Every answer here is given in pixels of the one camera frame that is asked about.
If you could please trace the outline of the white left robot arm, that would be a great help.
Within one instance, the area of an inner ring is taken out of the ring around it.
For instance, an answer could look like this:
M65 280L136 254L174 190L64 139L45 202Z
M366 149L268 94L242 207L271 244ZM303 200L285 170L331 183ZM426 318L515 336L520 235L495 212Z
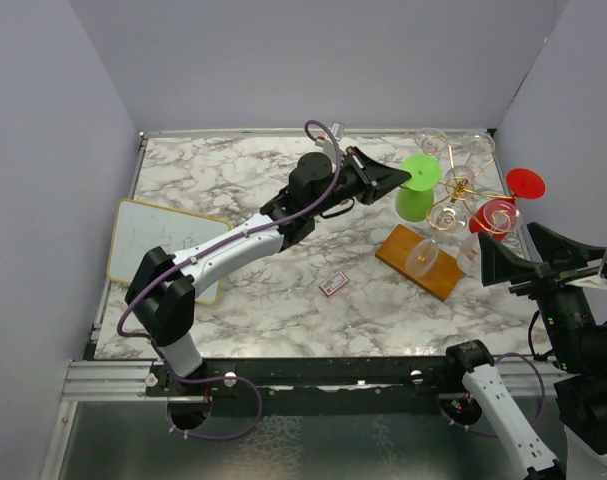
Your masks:
M318 217L332 217L345 202L370 205L411 179L411 174L379 163L359 148L339 154L303 155L287 185L258 213L236 228L199 246L168 253L161 247L143 257L126 293L127 314L143 326L171 368L169 382L189 395L203 385L204 360L190 330L197 297L222 277L301 242Z

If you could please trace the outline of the green plastic wine glass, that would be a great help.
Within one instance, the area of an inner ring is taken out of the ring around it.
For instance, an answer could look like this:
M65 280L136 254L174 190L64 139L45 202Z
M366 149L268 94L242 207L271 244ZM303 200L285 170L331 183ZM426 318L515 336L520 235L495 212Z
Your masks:
M411 178L399 187L397 214L405 221L421 222L434 203L434 188L441 178L441 167L433 156L417 154L404 160L400 169Z

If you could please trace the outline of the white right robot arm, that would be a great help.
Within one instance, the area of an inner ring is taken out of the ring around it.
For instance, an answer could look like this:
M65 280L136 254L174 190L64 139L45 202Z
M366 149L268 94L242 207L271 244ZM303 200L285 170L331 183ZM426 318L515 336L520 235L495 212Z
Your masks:
M567 238L530 222L539 261L515 255L492 235L478 237L481 281L507 282L510 292L534 301L557 369L554 385L567 459L559 461L508 391L487 347L478 340L451 346L444 383L477 403L521 479L607 479L607 321L596 322L584 293L607 290L607 247Z

